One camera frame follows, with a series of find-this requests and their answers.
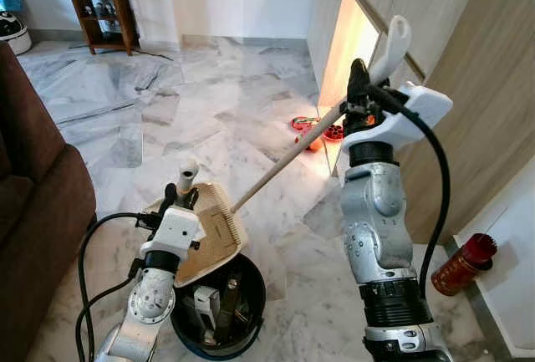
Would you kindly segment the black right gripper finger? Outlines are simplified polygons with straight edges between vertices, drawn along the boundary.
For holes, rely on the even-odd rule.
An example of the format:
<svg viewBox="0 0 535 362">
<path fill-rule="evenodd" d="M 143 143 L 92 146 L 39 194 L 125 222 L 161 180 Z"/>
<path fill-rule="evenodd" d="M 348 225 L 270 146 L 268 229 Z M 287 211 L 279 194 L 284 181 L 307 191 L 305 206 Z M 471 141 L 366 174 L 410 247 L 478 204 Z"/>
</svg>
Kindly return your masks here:
<svg viewBox="0 0 535 362">
<path fill-rule="evenodd" d="M 355 58 L 350 65 L 348 97 L 364 97 L 364 90 L 371 84 L 367 65 L 362 58 Z"/>
</svg>

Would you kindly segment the beige dustpan with handle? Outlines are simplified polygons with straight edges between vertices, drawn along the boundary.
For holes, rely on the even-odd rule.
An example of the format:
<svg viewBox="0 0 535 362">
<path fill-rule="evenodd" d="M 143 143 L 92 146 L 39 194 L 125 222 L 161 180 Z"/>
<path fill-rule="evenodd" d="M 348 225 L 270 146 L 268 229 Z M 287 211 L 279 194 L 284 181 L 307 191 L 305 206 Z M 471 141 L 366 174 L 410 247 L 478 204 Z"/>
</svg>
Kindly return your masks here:
<svg viewBox="0 0 535 362">
<path fill-rule="evenodd" d="M 197 161 L 190 159 L 181 164 L 176 183 L 179 199 L 185 198 L 185 194 L 192 187 L 199 190 L 194 212 L 200 221 L 200 231 L 195 235 L 196 240 L 191 244 L 187 258 L 180 260 L 170 252 L 158 251 L 149 252 L 145 257 L 145 265 L 148 268 L 163 269 L 175 274 L 177 287 L 191 284 L 224 266 L 243 250 L 247 242 L 247 232 L 238 218 L 230 213 L 231 205 L 224 189 L 213 183 L 195 183 L 198 172 Z M 155 232 L 163 218 L 161 202 L 158 205 L 158 214 L 160 223 L 156 224 Z"/>
</svg>

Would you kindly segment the beige broom with long handle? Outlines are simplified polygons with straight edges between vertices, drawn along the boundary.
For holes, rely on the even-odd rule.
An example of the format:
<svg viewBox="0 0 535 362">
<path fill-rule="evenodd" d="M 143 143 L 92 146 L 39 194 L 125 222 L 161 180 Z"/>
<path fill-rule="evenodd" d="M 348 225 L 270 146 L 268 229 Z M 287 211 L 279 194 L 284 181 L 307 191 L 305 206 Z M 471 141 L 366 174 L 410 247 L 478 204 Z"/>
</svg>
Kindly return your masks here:
<svg viewBox="0 0 535 362">
<path fill-rule="evenodd" d="M 385 32 L 387 34 L 385 52 L 375 60 L 369 69 L 369 81 L 371 84 L 379 84 L 388 79 L 391 73 L 408 57 L 412 38 L 411 25 L 408 19 L 401 17 L 401 15 L 395 15 L 391 18 L 390 24 L 385 27 Z M 297 158 L 299 153 L 305 151 L 316 140 L 320 140 L 322 134 L 334 122 L 344 116 L 345 111 L 347 111 L 347 106 L 345 106 L 345 99 L 342 99 L 309 132 L 299 136 L 298 143 L 292 145 L 290 151 L 282 156 L 271 170 L 265 172 L 263 178 L 260 178 L 251 189 L 246 191 L 236 204 L 231 206 L 230 213 L 236 216 L 241 206 L 244 206 L 253 195 L 257 194 L 269 181 L 275 178 L 275 175 L 278 175 L 284 167 Z"/>
</svg>

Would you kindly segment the red toy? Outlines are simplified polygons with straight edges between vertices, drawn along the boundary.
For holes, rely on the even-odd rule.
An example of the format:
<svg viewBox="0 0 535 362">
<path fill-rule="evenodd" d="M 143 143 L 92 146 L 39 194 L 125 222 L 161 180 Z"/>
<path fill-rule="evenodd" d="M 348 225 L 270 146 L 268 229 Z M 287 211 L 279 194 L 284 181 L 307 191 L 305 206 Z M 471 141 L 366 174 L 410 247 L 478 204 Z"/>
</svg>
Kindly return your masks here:
<svg viewBox="0 0 535 362">
<path fill-rule="evenodd" d="M 320 118 L 318 117 L 306 117 L 298 116 L 294 117 L 290 121 L 291 129 L 294 129 L 298 133 L 297 137 L 294 137 L 294 143 L 298 143 L 307 133 L 309 133 L 314 126 L 318 124 Z M 317 152 L 324 148 L 325 143 L 337 143 L 344 139 L 344 129 L 341 125 L 331 125 L 324 133 L 321 134 L 320 140 L 316 140 L 313 143 L 307 145 L 305 150 L 307 152 Z"/>
</svg>

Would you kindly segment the small white box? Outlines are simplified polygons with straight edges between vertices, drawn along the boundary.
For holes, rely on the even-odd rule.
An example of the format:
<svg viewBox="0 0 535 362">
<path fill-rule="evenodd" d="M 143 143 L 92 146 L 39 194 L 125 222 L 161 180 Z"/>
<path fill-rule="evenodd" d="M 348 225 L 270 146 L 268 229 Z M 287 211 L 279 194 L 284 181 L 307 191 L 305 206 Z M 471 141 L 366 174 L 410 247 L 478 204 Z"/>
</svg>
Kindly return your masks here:
<svg viewBox="0 0 535 362">
<path fill-rule="evenodd" d="M 197 286 L 192 294 L 192 304 L 202 328 L 214 331 L 219 313 L 219 290 L 209 286 Z"/>
</svg>

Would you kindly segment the light wood wardrobe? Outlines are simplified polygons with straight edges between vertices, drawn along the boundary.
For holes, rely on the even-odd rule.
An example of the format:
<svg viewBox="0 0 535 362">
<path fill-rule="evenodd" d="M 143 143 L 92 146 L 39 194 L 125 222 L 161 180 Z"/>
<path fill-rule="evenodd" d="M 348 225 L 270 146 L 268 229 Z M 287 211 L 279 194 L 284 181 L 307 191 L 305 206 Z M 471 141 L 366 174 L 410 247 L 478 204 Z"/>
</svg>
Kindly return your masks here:
<svg viewBox="0 0 535 362">
<path fill-rule="evenodd" d="M 425 84 L 452 99 L 436 125 L 451 172 L 450 240 L 534 156 L 534 0 L 367 0 L 412 26 L 411 56 Z M 343 98 L 351 60 L 381 54 L 354 0 L 314 0 L 307 33 L 322 110 Z"/>
</svg>

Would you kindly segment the black round waste bin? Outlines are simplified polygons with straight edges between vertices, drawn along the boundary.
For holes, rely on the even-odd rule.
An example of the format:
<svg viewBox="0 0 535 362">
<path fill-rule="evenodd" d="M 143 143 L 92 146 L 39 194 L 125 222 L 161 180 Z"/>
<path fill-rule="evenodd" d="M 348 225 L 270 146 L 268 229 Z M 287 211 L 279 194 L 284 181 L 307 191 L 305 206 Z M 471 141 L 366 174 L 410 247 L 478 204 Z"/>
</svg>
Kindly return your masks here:
<svg viewBox="0 0 535 362">
<path fill-rule="evenodd" d="M 198 287 L 217 290 L 224 297 L 229 279 L 237 280 L 237 307 L 231 314 L 228 338 L 218 339 L 214 346 L 204 343 L 202 319 L 194 305 Z M 177 304 L 171 314 L 171 325 L 177 338 L 192 354 L 211 362 L 241 357 L 251 348 L 263 325 L 265 282 L 252 261 L 240 252 L 230 262 L 202 278 L 176 289 Z"/>
</svg>

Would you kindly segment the brown sofa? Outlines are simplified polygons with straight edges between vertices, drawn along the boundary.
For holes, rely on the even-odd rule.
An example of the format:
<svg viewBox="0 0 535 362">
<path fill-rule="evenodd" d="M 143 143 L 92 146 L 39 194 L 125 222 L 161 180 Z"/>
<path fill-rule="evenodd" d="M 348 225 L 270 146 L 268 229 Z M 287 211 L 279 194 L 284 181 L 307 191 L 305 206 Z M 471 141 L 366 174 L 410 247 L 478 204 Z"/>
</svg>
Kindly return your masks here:
<svg viewBox="0 0 535 362">
<path fill-rule="evenodd" d="M 0 362 L 24 362 L 95 214 L 83 156 L 0 40 Z"/>
</svg>

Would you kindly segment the red cylindrical bottle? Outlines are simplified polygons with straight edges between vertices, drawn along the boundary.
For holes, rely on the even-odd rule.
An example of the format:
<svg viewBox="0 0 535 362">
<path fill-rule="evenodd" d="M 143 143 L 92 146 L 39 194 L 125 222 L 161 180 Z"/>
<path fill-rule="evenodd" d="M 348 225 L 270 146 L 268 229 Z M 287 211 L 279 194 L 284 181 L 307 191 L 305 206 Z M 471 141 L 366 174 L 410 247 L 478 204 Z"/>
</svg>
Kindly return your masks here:
<svg viewBox="0 0 535 362">
<path fill-rule="evenodd" d="M 431 277 L 431 284 L 443 296 L 456 296 L 474 283 L 482 272 L 492 270 L 497 243 L 486 233 L 473 233 L 465 244 Z"/>
</svg>

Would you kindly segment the white round appliance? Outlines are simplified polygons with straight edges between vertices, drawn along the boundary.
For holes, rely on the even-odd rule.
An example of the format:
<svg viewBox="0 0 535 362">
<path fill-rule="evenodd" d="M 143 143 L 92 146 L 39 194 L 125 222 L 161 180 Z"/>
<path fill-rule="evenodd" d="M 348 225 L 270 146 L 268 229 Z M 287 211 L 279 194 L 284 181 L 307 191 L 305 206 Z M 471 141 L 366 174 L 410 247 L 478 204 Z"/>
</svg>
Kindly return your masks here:
<svg viewBox="0 0 535 362">
<path fill-rule="evenodd" d="M 7 42 L 15 55 L 31 49 L 32 38 L 26 25 L 12 12 L 0 10 L 0 39 Z"/>
</svg>

